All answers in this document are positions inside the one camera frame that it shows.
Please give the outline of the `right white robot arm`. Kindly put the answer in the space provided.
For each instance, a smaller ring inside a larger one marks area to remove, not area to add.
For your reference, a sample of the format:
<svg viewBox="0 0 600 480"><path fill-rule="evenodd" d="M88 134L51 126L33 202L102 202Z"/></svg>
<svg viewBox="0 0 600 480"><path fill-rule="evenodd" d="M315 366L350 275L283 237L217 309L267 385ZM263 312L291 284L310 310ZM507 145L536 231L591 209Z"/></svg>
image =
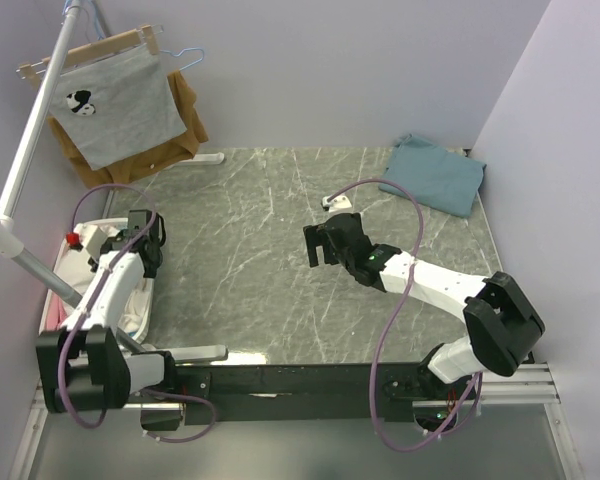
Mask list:
<svg viewBox="0 0 600 480"><path fill-rule="evenodd" d="M391 245L372 242L358 213L342 213L303 228L309 265L341 265L361 285L402 294L462 321L467 334L434 348L420 367L424 395L440 399L454 382L489 371L512 376L545 332L544 322L515 279L452 271Z"/></svg>

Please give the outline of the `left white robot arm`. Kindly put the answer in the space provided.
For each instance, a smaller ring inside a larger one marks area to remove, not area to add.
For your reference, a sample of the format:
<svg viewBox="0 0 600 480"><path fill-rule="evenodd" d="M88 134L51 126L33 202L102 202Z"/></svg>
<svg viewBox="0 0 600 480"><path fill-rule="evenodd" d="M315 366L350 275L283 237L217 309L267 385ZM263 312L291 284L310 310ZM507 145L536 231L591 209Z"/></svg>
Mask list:
<svg viewBox="0 0 600 480"><path fill-rule="evenodd" d="M95 277L78 307L60 328L39 335L36 356L50 412L119 409L142 389L159 402L179 392L171 353L126 357L116 339L132 291L140 280L156 277L164 234L159 214L130 211L127 227L101 246Z"/></svg>

